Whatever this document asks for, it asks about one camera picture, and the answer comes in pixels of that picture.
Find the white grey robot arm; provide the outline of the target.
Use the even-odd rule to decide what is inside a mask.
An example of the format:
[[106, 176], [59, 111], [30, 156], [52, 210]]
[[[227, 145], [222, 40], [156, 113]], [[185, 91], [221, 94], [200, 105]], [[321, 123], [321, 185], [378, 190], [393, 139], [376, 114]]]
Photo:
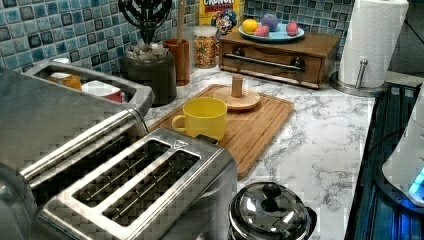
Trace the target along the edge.
[[382, 166], [388, 182], [416, 206], [422, 207], [424, 167], [424, 95], [420, 88], [414, 108], [391, 156]]

